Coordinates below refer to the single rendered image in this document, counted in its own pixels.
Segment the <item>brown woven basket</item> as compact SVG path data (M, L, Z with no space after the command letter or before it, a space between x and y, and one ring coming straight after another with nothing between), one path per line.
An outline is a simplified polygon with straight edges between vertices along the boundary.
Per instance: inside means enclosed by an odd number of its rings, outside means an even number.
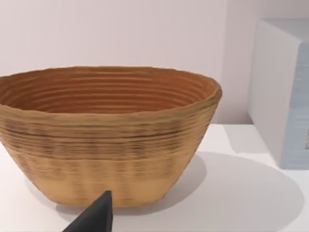
M222 97L217 81L175 69L50 68L0 77L0 140L49 200L158 202L197 151Z

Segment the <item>pale microwave oven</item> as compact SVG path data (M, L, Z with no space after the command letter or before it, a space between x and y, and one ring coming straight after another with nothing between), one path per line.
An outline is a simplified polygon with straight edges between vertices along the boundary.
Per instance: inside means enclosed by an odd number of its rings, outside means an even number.
M257 23L248 114L280 168L309 170L309 18Z

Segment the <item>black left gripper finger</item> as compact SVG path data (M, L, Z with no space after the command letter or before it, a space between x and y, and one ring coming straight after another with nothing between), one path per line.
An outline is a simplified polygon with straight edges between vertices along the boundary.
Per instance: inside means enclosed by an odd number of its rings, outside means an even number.
M105 191L62 232L112 232L112 192Z

